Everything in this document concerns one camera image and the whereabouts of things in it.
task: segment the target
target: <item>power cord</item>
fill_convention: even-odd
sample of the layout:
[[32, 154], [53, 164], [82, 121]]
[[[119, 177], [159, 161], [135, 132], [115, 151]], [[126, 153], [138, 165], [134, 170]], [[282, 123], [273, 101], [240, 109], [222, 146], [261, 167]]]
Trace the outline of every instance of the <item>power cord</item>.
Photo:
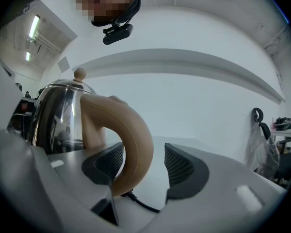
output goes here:
[[152, 212], [155, 212], [155, 213], [160, 212], [160, 210], [152, 208], [151, 206], [148, 206], [148, 205], [142, 203], [141, 201], [139, 201], [137, 199], [137, 197], [132, 193], [132, 191], [133, 190], [131, 190], [131, 191], [127, 192], [127, 193], [124, 193], [121, 196], [122, 197], [129, 197], [132, 201], [135, 201], [137, 204], [141, 205], [142, 207], [144, 207], [144, 208], [146, 208], [146, 209], [148, 209], [148, 210], [150, 210]]

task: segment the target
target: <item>kettle handle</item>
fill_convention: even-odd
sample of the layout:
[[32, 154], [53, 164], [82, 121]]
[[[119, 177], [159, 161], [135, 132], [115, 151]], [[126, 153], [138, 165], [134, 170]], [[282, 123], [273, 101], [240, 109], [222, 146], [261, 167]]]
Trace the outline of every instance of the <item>kettle handle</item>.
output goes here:
[[113, 181], [112, 194], [129, 192], [144, 178], [152, 162], [154, 147], [149, 128], [118, 97], [84, 94], [80, 102], [83, 142], [87, 149], [105, 143], [103, 127], [115, 131], [122, 139], [126, 159], [122, 172]]

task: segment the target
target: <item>ceiling light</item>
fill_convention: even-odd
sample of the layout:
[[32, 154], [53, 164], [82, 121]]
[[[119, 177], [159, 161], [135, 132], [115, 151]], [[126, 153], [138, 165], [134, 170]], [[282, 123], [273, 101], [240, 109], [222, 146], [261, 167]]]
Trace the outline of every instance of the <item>ceiling light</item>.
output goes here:
[[30, 53], [27, 52], [27, 53], [26, 53], [26, 60], [29, 61], [29, 58], [30, 58]]
[[32, 21], [32, 25], [30, 28], [30, 32], [29, 32], [29, 37], [31, 37], [31, 38], [33, 38], [34, 31], [35, 31], [35, 28], [37, 27], [39, 19], [40, 19], [40, 16], [38, 16], [38, 15], [34, 16], [34, 19]]
[[73, 103], [71, 104], [72, 114], [74, 115]]

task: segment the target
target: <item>white wall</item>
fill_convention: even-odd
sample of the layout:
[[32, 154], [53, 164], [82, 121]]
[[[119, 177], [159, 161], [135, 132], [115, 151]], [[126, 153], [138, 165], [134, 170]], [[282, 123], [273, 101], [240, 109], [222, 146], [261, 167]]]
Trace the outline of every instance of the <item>white wall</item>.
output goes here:
[[22, 85], [22, 93], [26, 91], [36, 98], [43, 69], [26, 61], [26, 51], [16, 50], [13, 44], [0, 37], [0, 59], [15, 73], [15, 83]]
[[84, 11], [76, 6], [75, 0], [41, 0], [77, 36], [87, 34], [92, 29]]
[[[177, 74], [130, 74], [86, 79], [98, 94], [116, 95], [135, 109], [152, 135], [194, 138], [243, 162], [254, 107], [270, 125], [279, 105], [245, 88]], [[116, 141], [114, 135], [109, 142]]]
[[[198, 10], [166, 6], [146, 7], [131, 23], [134, 25], [132, 35], [108, 46], [102, 42], [103, 27], [93, 27], [82, 40], [78, 40], [78, 36], [71, 42], [62, 56], [67, 57], [71, 68], [90, 69], [99, 57], [129, 50], [191, 50], [238, 64], [281, 93], [278, 70], [268, 54], [244, 32], [222, 19]], [[49, 77], [46, 83], [53, 80]]]
[[39, 89], [47, 86], [51, 82], [57, 79], [72, 79], [73, 78], [73, 71], [72, 69], [66, 70], [64, 73], [61, 72], [58, 66], [58, 62], [67, 57], [68, 63], [71, 65], [74, 64], [73, 61], [78, 60], [82, 51], [80, 51], [81, 46], [86, 42], [86, 36], [78, 36], [76, 39], [71, 41], [68, 46], [64, 49], [64, 51], [55, 57], [53, 61], [45, 68], [43, 72], [41, 82], [39, 83]]

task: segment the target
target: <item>desk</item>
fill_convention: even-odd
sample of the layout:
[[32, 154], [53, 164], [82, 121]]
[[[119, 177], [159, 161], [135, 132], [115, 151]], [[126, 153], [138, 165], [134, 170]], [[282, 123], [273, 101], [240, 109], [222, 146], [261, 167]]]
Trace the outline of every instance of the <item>desk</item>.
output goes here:
[[31, 103], [34, 103], [34, 104], [37, 102], [37, 100], [35, 100], [35, 99], [29, 99], [29, 98], [26, 98], [26, 97], [22, 97], [21, 100], [26, 101], [26, 102], [31, 102]]
[[291, 130], [282, 130], [282, 131], [277, 131], [277, 130], [271, 130], [271, 135], [274, 135], [274, 142], [276, 141], [276, 136], [284, 136], [284, 137], [291, 137]]

